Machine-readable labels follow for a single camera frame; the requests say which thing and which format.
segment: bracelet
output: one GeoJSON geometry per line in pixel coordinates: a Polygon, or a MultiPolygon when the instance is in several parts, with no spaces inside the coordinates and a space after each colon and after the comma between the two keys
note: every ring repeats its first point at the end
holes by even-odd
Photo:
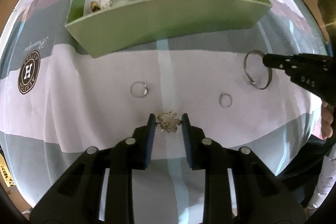
{"type": "Polygon", "coordinates": [[[254,79],[248,74],[247,72],[247,68],[246,68],[246,61],[247,61],[247,57],[250,55],[250,54],[257,54],[257,55],[260,55],[261,58],[263,58],[265,56],[265,54],[262,52],[262,51],[259,51],[259,50],[253,50],[253,51],[250,51],[246,54],[245,58],[244,58],[244,71],[245,71],[245,74],[247,75],[247,77],[249,78],[250,80],[250,84],[255,87],[256,89],[258,90],[265,90],[266,88],[268,88],[268,86],[270,85],[271,81],[272,81],[272,76],[273,76],[273,73],[272,73],[272,68],[268,68],[268,82],[266,84],[265,87],[261,88],[259,86],[256,85],[254,79]]]}

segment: human hand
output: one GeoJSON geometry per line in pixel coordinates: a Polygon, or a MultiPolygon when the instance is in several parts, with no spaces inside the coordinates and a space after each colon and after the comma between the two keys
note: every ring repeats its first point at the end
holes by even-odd
{"type": "Polygon", "coordinates": [[[332,112],[328,109],[328,103],[324,101],[322,101],[321,116],[322,116],[321,132],[322,137],[325,140],[326,138],[330,138],[333,135],[333,129],[331,127],[331,124],[333,122],[334,117],[332,112]]]}

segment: open box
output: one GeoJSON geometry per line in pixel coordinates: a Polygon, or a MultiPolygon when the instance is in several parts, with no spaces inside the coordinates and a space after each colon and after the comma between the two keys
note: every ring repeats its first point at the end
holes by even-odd
{"type": "Polygon", "coordinates": [[[66,28],[92,57],[179,35],[249,29],[272,6],[269,0],[136,0],[92,13],[91,1],[72,0],[66,28]]]}

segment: finger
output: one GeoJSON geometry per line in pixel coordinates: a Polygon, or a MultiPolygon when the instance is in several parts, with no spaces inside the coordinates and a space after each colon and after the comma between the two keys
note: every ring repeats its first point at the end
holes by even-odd
{"type": "Polygon", "coordinates": [[[325,121],[322,122],[321,127],[322,137],[325,140],[326,138],[330,138],[333,135],[333,129],[331,125],[325,121]]]}
{"type": "Polygon", "coordinates": [[[321,110],[322,121],[332,124],[334,117],[331,111],[328,108],[322,108],[321,110]]]}

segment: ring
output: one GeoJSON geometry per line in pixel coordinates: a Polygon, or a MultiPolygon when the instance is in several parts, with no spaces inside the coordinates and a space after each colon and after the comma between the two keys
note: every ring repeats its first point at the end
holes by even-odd
{"type": "Polygon", "coordinates": [[[260,55],[261,58],[263,58],[265,56],[265,54],[262,52],[262,51],[259,51],[259,50],[253,50],[253,51],[250,51],[246,54],[245,58],[244,58],[244,71],[245,71],[245,74],[247,75],[247,77],[249,78],[250,80],[250,84],[255,87],[256,89],[258,90],[265,90],[266,88],[268,88],[268,86],[270,85],[271,81],[272,81],[272,77],[273,77],[273,73],[272,73],[272,68],[267,68],[268,69],[268,81],[267,81],[267,84],[265,87],[261,88],[259,86],[256,85],[254,79],[248,74],[247,72],[247,68],[246,68],[246,62],[247,62],[247,57],[250,55],[250,54],[257,54],[257,55],[260,55]]]}
{"type": "Polygon", "coordinates": [[[223,108],[228,108],[228,107],[230,107],[230,106],[232,105],[232,96],[231,96],[230,94],[228,94],[228,93],[222,93],[222,94],[220,95],[220,97],[219,97],[219,104],[220,104],[220,106],[223,107],[223,108]],[[229,103],[229,105],[227,105],[227,106],[225,106],[225,105],[222,104],[222,100],[223,100],[224,97],[229,97],[229,98],[230,98],[230,103],[229,103]]]}
{"type": "Polygon", "coordinates": [[[132,96],[135,97],[135,98],[143,98],[143,97],[145,97],[145,95],[146,95],[147,92],[148,92],[148,87],[147,87],[147,85],[146,85],[144,82],[137,81],[137,82],[134,82],[134,83],[131,85],[130,92],[131,92],[132,96]],[[134,88],[134,86],[135,86],[136,84],[142,84],[143,87],[144,87],[143,94],[140,95],[140,96],[139,96],[139,95],[134,95],[134,94],[133,94],[133,88],[134,88]]]}

